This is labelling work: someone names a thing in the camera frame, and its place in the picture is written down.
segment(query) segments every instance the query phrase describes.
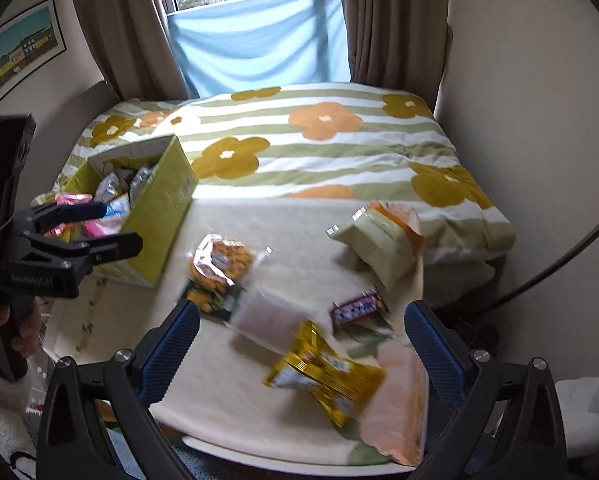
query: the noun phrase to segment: light green snack bag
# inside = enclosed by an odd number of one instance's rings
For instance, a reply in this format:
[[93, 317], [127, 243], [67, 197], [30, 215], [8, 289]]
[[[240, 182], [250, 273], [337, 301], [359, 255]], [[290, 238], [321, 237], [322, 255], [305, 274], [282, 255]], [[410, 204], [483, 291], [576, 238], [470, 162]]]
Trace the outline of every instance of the light green snack bag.
[[375, 271], [387, 290], [413, 268], [423, 246], [423, 237], [407, 223], [417, 215], [406, 206], [373, 203], [357, 210], [346, 225], [326, 231], [342, 242]]

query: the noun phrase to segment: brown curtain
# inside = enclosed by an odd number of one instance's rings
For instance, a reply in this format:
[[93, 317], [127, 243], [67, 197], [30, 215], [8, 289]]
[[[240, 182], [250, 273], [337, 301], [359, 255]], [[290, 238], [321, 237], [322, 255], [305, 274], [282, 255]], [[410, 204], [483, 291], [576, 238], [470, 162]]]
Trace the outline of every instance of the brown curtain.
[[413, 92], [435, 109], [449, 0], [342, 0], [351, 80]]
[[97, 66], [120, 99], [187, 99], [162, 0], [73, 0]]

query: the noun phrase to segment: framed picture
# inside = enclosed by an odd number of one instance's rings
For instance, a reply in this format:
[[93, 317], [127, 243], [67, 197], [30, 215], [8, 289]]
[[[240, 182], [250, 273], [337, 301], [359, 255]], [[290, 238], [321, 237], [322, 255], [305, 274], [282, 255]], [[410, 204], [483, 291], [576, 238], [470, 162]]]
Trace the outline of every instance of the framed picture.
[[55, 0], [44, 0], [0, 25], [0, 100], [65, 50]]

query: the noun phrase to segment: blue textured grip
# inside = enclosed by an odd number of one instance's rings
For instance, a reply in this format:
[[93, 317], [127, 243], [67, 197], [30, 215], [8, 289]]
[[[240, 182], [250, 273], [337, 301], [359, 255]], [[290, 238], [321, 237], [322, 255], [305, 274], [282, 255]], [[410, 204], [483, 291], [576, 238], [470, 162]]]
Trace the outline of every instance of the blue textured grip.
[[465, 369], [417, 302], [406, 307], [404, 328], [441, 400], [462, 407], [468, 399]]
[[194, 303], [189, 305], [170, 323], [142, 367], [138, 399], [146, 408], [164, 398], [177, 368], [199, 332], [200, 313]]
[[106, 204], [87, 202], [85, 204], [60, 205], [56, 210], [58, 223], [72, 224], [102, 218], [106, 214]]

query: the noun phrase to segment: human hand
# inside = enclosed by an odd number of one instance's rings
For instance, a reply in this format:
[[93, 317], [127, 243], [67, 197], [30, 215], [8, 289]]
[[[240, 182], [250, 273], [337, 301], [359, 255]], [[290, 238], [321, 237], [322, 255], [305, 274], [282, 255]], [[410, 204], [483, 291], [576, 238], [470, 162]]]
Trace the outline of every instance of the human hand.
[[[9, 307], [0, 305], [0, 326], [4, 325], [4, 323], [8, 321], [9, 315]], [[13, 350], [20, 352], [23, 357], [29, 357], [35, 353], [35, 350], [38, 346], [38, 338], [41, 327], [42, 316], [40, 316], [38, 307], [35, 306], [33, 311], [24, 320], [22, 325], [20, 325], [20, 335], [11, 340], [11, 346], [13, 347]]]

